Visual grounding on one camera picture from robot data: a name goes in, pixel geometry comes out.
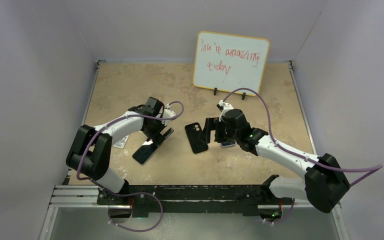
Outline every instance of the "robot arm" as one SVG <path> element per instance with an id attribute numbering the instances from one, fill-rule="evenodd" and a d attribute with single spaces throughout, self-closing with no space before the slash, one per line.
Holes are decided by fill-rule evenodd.
<path id="1" fill-rule="evenodd" d="M 236 141 L 242 150 L 273 160 L 301 178 L 284 178 L 277 175 L 269 178 L 266 184 L 275 197 L 307 200 L 318 210 L 329 213 L 350 189 L 350 184 L 343 172 L 322 168 L 285 152 L 277 145 L 326 166 L 340 168 L 332 155 L 318 156 L 303 152 L 276 139 L 273 141 L 268 132 L 251 127 L 240 109 L 235 109 L 231 104 L 223 101 L 220 101 L 217 107 L 221 111 L 220 117 L 205 120 L 200 137 L 202 141 L 210 143 L 211 131 L 214 130 L 216 142 Z"/>
<path id="2" fill-rule="evenodd" d="M 80 172 L 114 193 L 124 193 L 127 191 L 129 183 L 110 168 L 112 146 L 125 136 L 142 131 L 148 137 L 152 144 L 152 149 L 155 151 L 169 135 L 167 133 L 161 135 L 161 131 L 170 121 L 167 119 L 175 115 L 176 113 L 170 109 L 170 106 L 164 106 L 161 101 L 150 97 L 145 104 L 132 107 L 115 119 L 117 120 L 125 116 L 126 118 L 123 120 L 117 122 L 113 120 L 95 127 L 83 125 L 77 131 L 68 153 L 66 164 L 79 171 L 78 166 L 88 143 L 97 131 L 105 127 L 106 129 L 93 142 L 94 149 L 88 150 Z M 165 120 L 149 119 L 143 116 L 163 118 Z M 171 134 L 173 129 L 170 128 L 167 132 Z M 147 155 L 151 157 L 153 152 L 145 151 L 144 153 L 142 147 L 136 151 L 139 153 L 136 156 L 140 155 L 143 157 Z"/>

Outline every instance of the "small whiteboard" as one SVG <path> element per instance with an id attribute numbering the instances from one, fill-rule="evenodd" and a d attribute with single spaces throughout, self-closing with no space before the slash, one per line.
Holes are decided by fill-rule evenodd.
<path id="1" fill-rule="evenodd" d="M 202 31 L 198 34 L 193 85 L 231 92 L 260 91 L 270 42 L 265 38 Z M 238 94 L 255 96 L 250 91 Z"/>

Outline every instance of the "wooden table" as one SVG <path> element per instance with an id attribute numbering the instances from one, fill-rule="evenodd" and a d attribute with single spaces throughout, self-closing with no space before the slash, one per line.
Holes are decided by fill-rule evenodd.
<path id="1" fill-rule="evenodd" d="M 185 125 L 199 122 L 203 126 L 205 118 L 219 116 L 216 104 L 227 95 L 218 92 L 214 96 L 212 90 L 194 87 L 193 69 L 192 63 L 104 63 L 100 66 L 85 120 L 89 126 L 113 120 L 128 108 L 144 104 L 148 97 L 165 104 L 179 100 L 185 107 L 184 114 L 169 123 L 174 133 L 145 165 L 132 158 L 146 139 L 143 133 L 135 132 L 130 135 L 124 149 L 112 148 L 110 167 L 131 184 L 143 185 L 262 184 L 272 174 L 297 178 L 283 166 L 245 152 L 238 146 L 222 149 L 213 142 L 208 151 L 192 153 Z M 268 104 L 274 136 L 312 153 L 286 63 L 267 64 L 260 94 Z M 234 94 L 227 102 L 241 109 L 252 127 L 268 130 L 267 115 L 257 97 L 247 96 L 242 100 L 239 94 Z M 179 112 L 180 107 L 173 105 L 173 110 Z M 72 177 L 69 184 L 90 182 L 79 182 Z"/>

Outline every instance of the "gray wall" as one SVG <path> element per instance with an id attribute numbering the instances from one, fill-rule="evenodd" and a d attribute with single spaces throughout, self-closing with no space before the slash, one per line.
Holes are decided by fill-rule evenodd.
<path id="1" fill-rule="evenodd" d="M 294 59 L 327 0 L 65 0 L 96 59 L 193 61 L 197 35 L 268 38 L 269 61 Z"/>
<path id="2" fill-rule="evenodd" d="M 94 74 L 61 0 L 0 0 L 0 239 L 37 239 Z"/>
<path id="3" fill-rule="evenodd" d="M 384 1 L 329 0 L 294 67 L 318 153 L 384 164 Z M 342 206 L 351 239 L 384 239 L 384 168 Z"/>

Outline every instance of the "yellow frame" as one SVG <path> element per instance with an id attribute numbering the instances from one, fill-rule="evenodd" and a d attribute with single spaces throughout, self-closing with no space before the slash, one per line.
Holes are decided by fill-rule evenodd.
<path id="1" fill-rule="evenodd" d="M 267 54 L 265 55 L 264 66 L 262 67 L 261 78 L 259 80 L 259 86 L 258 86 L 258 91 L 257 91 L 257 93 L 260 93 L 261 83 L 263 82 L 264 70 L 266 69 L 267 57 L 269 56 L 270 41 L 267 38 L 255 37 L 255 36 L 244 36 L 244 35 L 221 33 L 221 32 L 214 32 L 214 31 L 200 31 L 198 33 L 198 37 L 196 39 L 196 50 L 195 50 L 195 60 L 194 60 L 194 63 L 193 63 L 192 84 L 193 84 L 193 86 L 195 86 L 197 88 L 210 89 L 210 90 L 213 90 L 213 88 L 206 87 L 206 86 L 198 86 L 198 85 L 195 84 L 195 67 L 197 66 L 198 45 L 200 44 L 200 34 L 202 34 L 202 33 L 218 34 L 218 35 L 225 35 L 225 36 L 232 36 L 232 37 L 241 37 L 241 38 L 246 38 L 246 39 L 259 39 L 259 40 L 265 40 L 265 41 L 268 42 Z M 217 89 L 217 90 L 221 91 L 221 92 L 227 92 L 227 93 L 231 92 L 231 91 L 223 90 L 223 89 Z M 246 95 L 247 96 L 255 96 L 255 94 L 250 94 L 250 93 L 246 93 Z"/>

